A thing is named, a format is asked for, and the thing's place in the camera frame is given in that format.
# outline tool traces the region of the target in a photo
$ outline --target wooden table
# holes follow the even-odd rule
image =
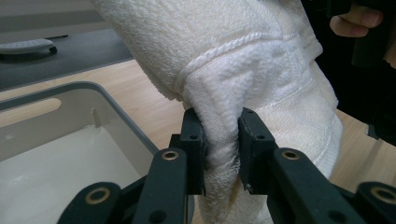
[[[159,149],[168,146],[172,133],[180,133],[182,104],[159,94],[134,60],[3,91],[0,101],[74,81],[102,85]],[[350,191],[355,191],[363,181],[396,187],[396,147],[367,136],[364,123],[341,111],[337,114],[344,124],[344,135],[340,158],[330,180]],[[193,223],[203,223],[197,206]]]

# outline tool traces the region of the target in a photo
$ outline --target white plastic tub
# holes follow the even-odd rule
[[[158,150],[89,82],[0,102],[0,120],[2,224],[56,223],[90,184],[146,175]]]

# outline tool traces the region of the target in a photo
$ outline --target screw hole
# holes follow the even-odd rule
[[[166,161],[175,160],[178,157],[178,153],[175,151],[167,151],[163,153],[163,159]]]
[[[256,138],[257,138],[257,139],[260,139],[260,140],[263,140],[263,139],[265,139],[265,136],[262,135],[262,134],[260,134],[260,135],[257,135]]]
[[[378,199],[384,203],[396,204],[396,193],[392,190],[380,188],[380,187],[372,187],[371,193]]]
[[[91,190],[90,193],[85,197],[87,204],[99,204],[104,202],[110,196],[110,190],[105,187],[100,187]]]
[[[346,223],[347,222],[347,217],[344,214],[342,214],[338,211],[335,211],[335,210],[329,211],[328,216],[335,223]]]
[[[291,161],[297,161],[300,159],[300,156],[297,153],[292,152],[292,151],[284,151],[284,152],[282,152],[282,156],[288,160],[291,160]]]
[[[166,220],[166,213],[162,210],[157,210],[149,215],[149,221],[151,223],[162,223]]]

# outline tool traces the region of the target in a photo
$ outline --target textured terry cloth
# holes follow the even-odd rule
[[[237,119],[259,114],[280,147],[329,176],[342,124],[300,0],[91,0],[159,92],[194,107],[209,144],[205,223],[271,222],[238,177]]]

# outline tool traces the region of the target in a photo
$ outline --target human hand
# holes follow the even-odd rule
[[[330,21],[330,27],[336,35],[346,37],[366,36],[371,28],[375,28],[384,20],[384,14],[369,7],[352,4],[347,14],[334,16]],[[392,26],[388,47],[384,59],[396,68],[396,29]]]

